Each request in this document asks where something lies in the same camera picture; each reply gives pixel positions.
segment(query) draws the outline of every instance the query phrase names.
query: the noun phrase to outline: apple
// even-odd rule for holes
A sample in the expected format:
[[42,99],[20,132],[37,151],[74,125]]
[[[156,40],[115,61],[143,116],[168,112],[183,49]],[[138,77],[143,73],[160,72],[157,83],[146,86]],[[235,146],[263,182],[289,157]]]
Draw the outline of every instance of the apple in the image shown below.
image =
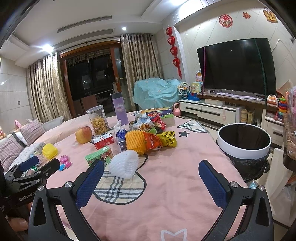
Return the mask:
[[91,141],[92,131],[89,126],[82,127],[75,133],[76,141],[80,144],[85,144]]

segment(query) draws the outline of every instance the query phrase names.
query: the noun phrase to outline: blue gripper pad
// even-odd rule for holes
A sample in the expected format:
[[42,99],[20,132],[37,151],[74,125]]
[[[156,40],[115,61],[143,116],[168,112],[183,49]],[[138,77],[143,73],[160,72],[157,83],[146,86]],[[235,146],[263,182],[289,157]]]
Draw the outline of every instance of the blue gripper pad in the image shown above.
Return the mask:
[[21,172],[26,172],[27,170],[29,170],[31,167],[37,165],[39,162],[39,159],[37,156],[33,156],[30,159],[26,160],[25,162],[23,162],[19,169]]
[[86,206],[103,173],[104,164],[102,161],[99,161],[76,192],[75,204],[78,209]]
[[227,193],[204,161],[200,162],[198,172],[215,204],[224,209],[227,206]]

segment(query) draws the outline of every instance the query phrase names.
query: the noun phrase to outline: pink tablecloth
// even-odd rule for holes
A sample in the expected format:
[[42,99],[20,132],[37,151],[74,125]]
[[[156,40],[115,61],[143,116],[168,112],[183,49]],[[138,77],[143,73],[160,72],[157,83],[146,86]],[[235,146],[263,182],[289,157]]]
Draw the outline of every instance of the pink tablecloth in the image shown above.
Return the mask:
[[[134,116],[128,115],[130,121],[134,120]],[[109,126],[116,122],[116,117],[108,118]],[[108,177],[106,169],[99,184],[105,181],[101,187],[108,185],[111,178],[111,185],[117,188],[118,195],[104,198],[104,189],[100,188],[81,209],[102,240],[201,240],[222,210],[215,205],[198,174],[201,160],[207,159],[228,181],[237,181],[246,187],[230,160],[198,122],[175,117],[175,126],[167,130],[175,131],[177,147],[148,152],[147,161],[137,170],[130,186],[126,180]],[[74,181],[89,167],[84,157],[96,151],[91,143],[78,144],[75,134],[55,146],[59,150],[57,158],[68,155],[73,165],[53,174],[48,179],[47,188]],[[116,144],[109,147],[114,155],[120,151]],[[128,188],[120,190],[123,183]],[[58,208],[63,223],[70,227],[63,209]],[[234,235],[242,214],[243,210],[240,210],[228,237]]]

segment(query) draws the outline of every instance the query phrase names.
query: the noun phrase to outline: stuffed toy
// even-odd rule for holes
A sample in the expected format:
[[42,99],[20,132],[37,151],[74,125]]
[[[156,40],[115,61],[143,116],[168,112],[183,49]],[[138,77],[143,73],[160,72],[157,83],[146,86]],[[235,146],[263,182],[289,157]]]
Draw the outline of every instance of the stuffed toy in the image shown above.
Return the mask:
[[4,133],[4,131],[2,130],[2,128],[0,126],[0,140],[2,140],[5,137],[6,137],[6,133]]
[[21,128],[22,127],[22,125],[20,124],[20,122],[18,120],[15,120],[15,126],[17,128]]

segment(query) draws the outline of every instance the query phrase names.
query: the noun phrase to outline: white tv cabinet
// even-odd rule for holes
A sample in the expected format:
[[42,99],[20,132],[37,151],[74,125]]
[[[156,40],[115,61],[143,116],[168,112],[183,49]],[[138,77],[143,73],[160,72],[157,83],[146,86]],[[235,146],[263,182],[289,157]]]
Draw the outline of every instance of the white tv cabinet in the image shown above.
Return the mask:
[[[215,99],[214,94],[206,95],[204,94],[204,98],[211,97],[211,99]],[[236,103],[235,99],[225,98],[226,102]],[[180,100],[180,110],[184,112],[189,112],[192,114],[196,114],[198,118],[202,118],[205,120],[209,120],[211,122],[217,123],[218,126],[232,124],[232,123],[239,123],[240,122],[240,109],[239,107],[234,107],[230,105],[215,105],[215,104],[208,104],[205,102],[200,101],[193,101],[193,100]],[[253,105],[254,102],[248,100],[239,100],[239,104],[243,105]],[[262,108],[262,119],[261,119],[261,128],[266,130],[269,135],[271,136],[272,143],[282,146],[284,138],[283,138],[283,123],[273,118],[266,116],[266,109],[265,104],[256,103],[256,108]],[[271,106],[268,104],[268,109],[271,111],[276,111],[277,107]]]

